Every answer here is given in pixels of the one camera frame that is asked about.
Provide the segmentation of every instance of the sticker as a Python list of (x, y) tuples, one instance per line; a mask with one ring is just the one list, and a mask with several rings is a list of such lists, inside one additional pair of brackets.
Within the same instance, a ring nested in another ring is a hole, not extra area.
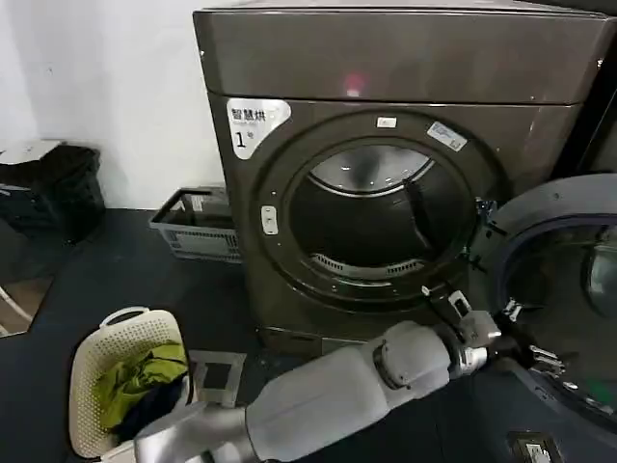
[(191, 196), (191, 203), (193, 203), (193, 210), (195, 212), (203, 212), (203, 207), (201, 205), (201, 196), (192, 195)]
[(527, 444), (527, 451), (533, 463), (550, 463), (550, 454), (540, 444)]
[(261, 142), (291, 116), (291, 107), (282, 99), (230, 98), (229, 135), (233, 152), (250, 159)]
[(467, 143), (467, 138), (459, 135), (451, 128), (435, 121), (426, 131), (429, 137), (443, 143), (451, 150), (460, 151)]
[(377, 118), (377, 126), (380, 128), (395, 128), (396, 118)]

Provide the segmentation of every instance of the gray plastic basket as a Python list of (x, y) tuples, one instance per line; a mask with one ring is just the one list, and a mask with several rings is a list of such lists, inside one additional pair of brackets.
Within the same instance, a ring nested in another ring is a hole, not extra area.
[(222, 187), (180, 188), (150, 220), (181, 259), (242, 261)]

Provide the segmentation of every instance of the wall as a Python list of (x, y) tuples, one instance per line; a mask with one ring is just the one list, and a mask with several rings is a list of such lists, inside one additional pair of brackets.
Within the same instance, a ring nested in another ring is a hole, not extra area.
[(179, 186), (223, 181), (191, 13), (237, 2), (0, 2), (0, 34), (13, 36), (0, 45), (12, 98), (0, 141), (100, 148), (110, 207), (158, 208)]
[(0, 151), (37, 136), (28, 89), (19, 63), (9, 15), (0, 2)]

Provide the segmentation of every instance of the dryer door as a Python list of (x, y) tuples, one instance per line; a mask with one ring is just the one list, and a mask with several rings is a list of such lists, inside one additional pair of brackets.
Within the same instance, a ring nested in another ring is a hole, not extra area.
[(431, 276), (465, 275), (476, 200), (509, 198), (494, 155), (461, 133), (389, 108), (314, 126), (264, 169), (255, 234), (291, 284), (327, 304), (408, 310)]
[(564, 401), (617, 430), (617, 175), (565, 178), (512, 200), (479, 231), (470, 260), (471, 305), (520, 303), (517, 322), (566, 363)]

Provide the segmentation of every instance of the washing machine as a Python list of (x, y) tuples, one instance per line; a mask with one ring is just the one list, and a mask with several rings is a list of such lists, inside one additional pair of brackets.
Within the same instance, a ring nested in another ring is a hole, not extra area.
[[(506, 0), (244, 2), (194, 21), (258, 331), (309, 355), (436, 323), (491, 274), (474, 238), (510, 235), (495, 214), (550, 176), (614, 32)], [(577, 196), (542, 195), (531, 219)]]

